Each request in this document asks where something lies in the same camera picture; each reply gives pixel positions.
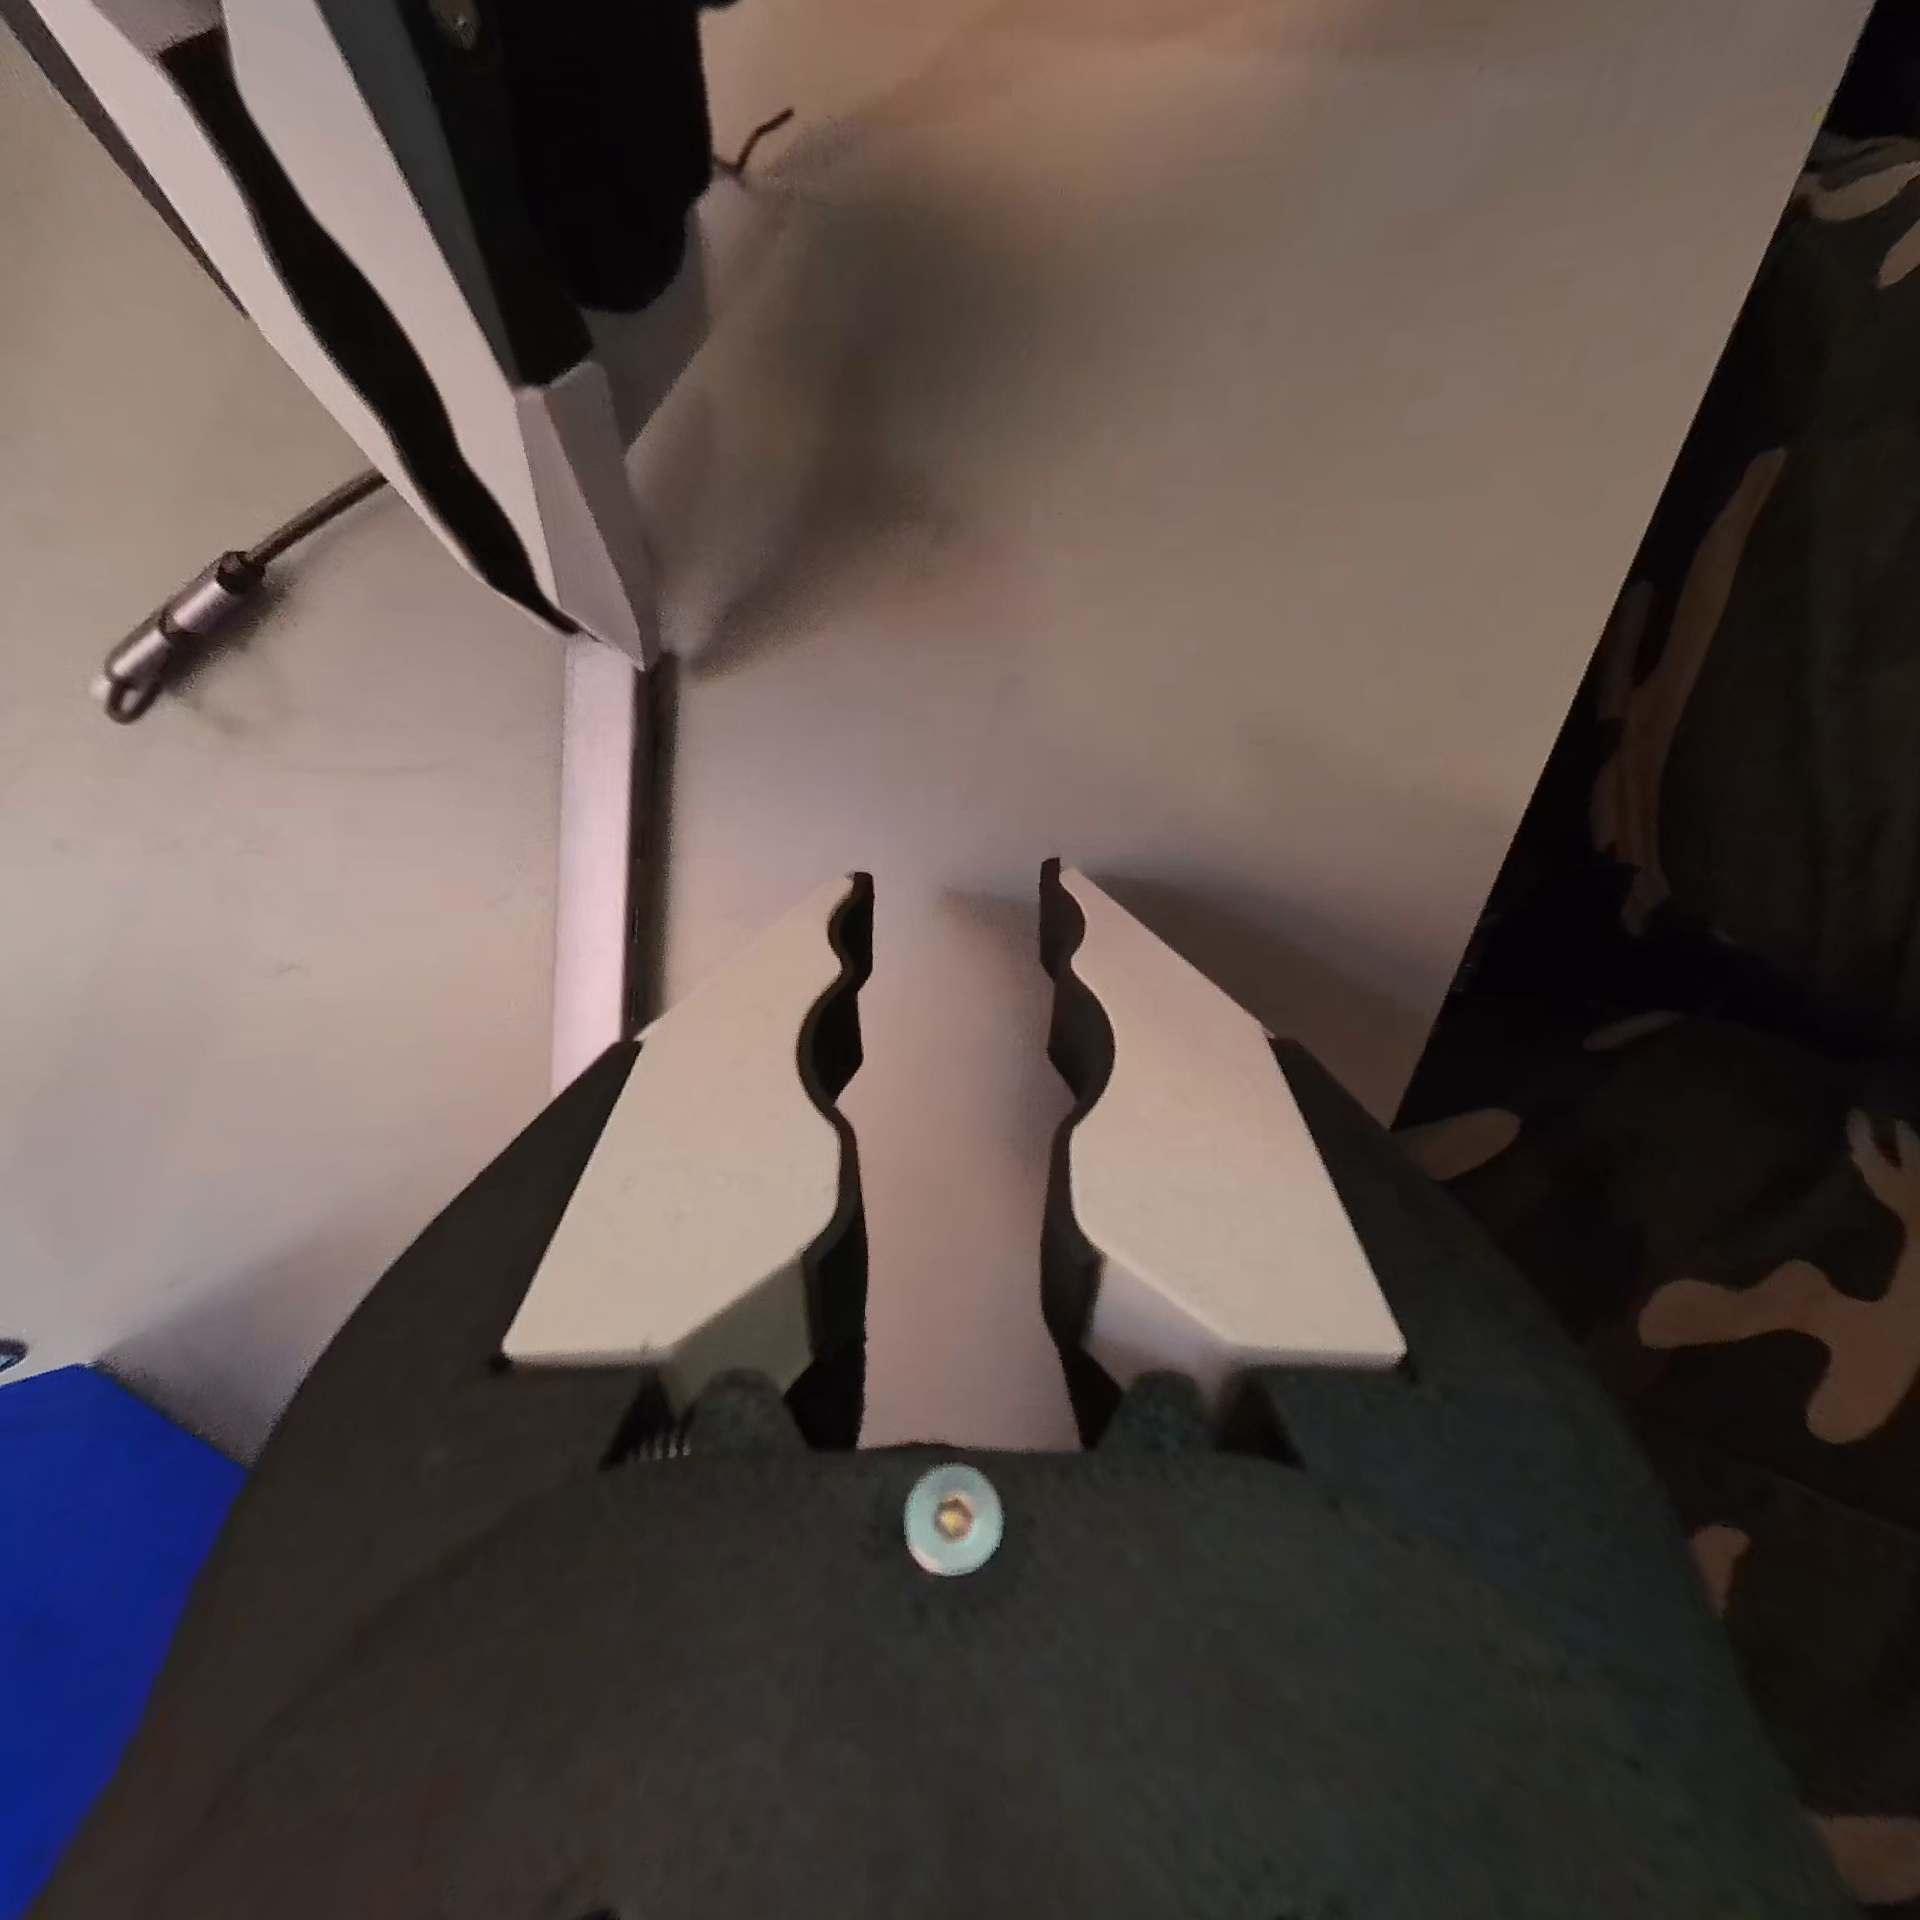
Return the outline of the camouflage trousers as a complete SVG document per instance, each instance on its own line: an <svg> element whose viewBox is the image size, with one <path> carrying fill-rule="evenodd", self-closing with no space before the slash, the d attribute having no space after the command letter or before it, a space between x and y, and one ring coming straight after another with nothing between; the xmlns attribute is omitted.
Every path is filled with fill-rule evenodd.
<svg viewBox="0 0 1920 1920"><path fill-rule="evenodd" d="M1789 191L1397 1127L1917 1918L1917 72Z"/></svg>

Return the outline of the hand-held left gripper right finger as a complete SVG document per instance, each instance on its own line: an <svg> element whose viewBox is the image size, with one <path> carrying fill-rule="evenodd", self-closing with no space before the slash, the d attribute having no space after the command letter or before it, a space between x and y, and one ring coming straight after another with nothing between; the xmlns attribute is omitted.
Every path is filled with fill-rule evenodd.
<svg viewBox="0 0 1920 1920"><path fill-rule="evenodd" d="M1408 1339L1271 1029L1075 867L1037 881L1043 1314L1082 1420L1143 1378L1221 1416L1263 1367L1392 1372Z"/></svg>

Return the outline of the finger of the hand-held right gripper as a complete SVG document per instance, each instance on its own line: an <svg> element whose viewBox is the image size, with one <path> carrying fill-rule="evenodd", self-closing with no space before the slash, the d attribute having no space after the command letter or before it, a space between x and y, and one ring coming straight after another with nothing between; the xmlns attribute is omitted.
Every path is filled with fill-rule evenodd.
<svg viewBox="0 0 1920 1920"><path fill-rule="evenodd" d="M397 5L221 5L240 92L306 209L373 278L439 381L470 464L580 633L655 664L612 377L508 381L470 295L475 235Z"/></svg>
<svg viewBox="0 0 1920 1920"><path fill-rule="evenodd" d="M221 6L29 5L25 37L98 143L467 574L544 632L579 633L427 362L256 126Z"/></svg>

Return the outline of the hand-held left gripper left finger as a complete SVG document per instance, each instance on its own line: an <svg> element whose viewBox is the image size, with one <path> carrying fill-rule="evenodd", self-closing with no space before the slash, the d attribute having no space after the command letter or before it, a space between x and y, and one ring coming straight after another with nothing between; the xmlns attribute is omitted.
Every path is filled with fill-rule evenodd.
<svg viewBox="0 0 1920 1920"><path fill-rule="evenodd" d="M504 1336L515 1367L724 1372L779 1390L864 1345L858 1150L876 880L849 873L637 1039L634 1069Z"/></svg>

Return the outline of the blue divided plastic bin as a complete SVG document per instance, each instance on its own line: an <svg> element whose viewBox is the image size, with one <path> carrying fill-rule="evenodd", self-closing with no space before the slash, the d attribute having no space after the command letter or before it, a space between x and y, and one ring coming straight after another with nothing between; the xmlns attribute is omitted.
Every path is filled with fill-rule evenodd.
<svg viewBox="0 0 1920 1920"><path fill-rule="evenodd" d="M3 1918L120 1764L243 1483L105 1372L3 1387Z"/></svg>

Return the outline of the person's right hand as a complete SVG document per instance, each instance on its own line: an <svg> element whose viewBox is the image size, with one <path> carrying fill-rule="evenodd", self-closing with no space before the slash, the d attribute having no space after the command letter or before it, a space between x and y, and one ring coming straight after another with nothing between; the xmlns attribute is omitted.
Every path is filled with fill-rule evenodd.
<svg viewBox="0 0 1920 1920"><path fill-rule="evenodd" d="M504 5L500 41L521 196L564 290L650 308L711 180L703 11Z"/></svg>

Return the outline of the grey usb plug adapter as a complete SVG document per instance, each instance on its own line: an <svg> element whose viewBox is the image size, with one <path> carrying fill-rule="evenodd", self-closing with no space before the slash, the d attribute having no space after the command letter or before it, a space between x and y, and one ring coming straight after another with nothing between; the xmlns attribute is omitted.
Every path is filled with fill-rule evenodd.
<svg viewBox="0 0 1920 1920"><path fill-rule="evenodd" d="M114 725L140 722L181 675L235 636L268 594L268 563L229 548L181 584L101 664L96 707Z"/></svg>

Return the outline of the grey usb hub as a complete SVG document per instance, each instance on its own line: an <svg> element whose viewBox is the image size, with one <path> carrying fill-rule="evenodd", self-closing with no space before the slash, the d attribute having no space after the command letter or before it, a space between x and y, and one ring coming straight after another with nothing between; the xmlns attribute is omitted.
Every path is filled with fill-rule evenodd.
<svg viewBox="0 0 1920 1920"><path fill-rule="evenodd" d="M322 967L370 989L382 1059L561 1091L624 1025L650 687L500 607L385 488L268 548L247 797L295 829Z"/></svg>

